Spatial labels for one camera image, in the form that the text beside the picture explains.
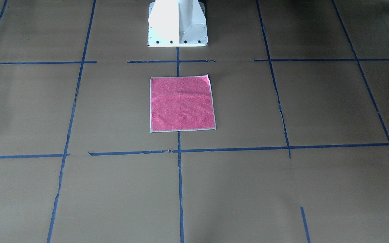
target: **concrete floor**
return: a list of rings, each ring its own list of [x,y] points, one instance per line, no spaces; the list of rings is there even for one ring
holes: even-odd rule
[[[178,49],[150,2],[0,0],[0,243],[389,242],[389,0],[204,1]],[[217,130],[150,134],[204,74]]]

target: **pink cloth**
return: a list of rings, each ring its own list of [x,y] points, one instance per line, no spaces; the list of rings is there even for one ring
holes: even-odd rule
[[[151,77],[151,132],[216,128],[208,75]]]

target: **white bracket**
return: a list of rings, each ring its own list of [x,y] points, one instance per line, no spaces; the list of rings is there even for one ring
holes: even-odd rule
[[[156,0],[150,4],[148,46],[206,46],[205,6],[198,0]]]

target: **white mounting plate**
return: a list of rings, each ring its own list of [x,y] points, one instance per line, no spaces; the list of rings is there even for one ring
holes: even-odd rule
[[[203,3],[199,3],[201,5],[202,12],[204,16],[205,14],[205,5]],[[154,3],[150,4],[149,14],[153,10]],[[208,43],[208,35],[207,35],[207,26],[203,24],[193,24],[189,29],[185,32],[180,33],[180,40],[173,40],[172,43],[168,41],[159,40],[157,35],[154,33],[154,29],[148,26],[148,41],[147,45],[149,47],[196,47],[196,46],[206,46]]]

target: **white metal object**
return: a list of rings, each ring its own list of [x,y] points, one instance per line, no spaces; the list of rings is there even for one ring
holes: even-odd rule
[[[206,46],[205,6],[198,0],[156,0],[150,4],[148,46]]]

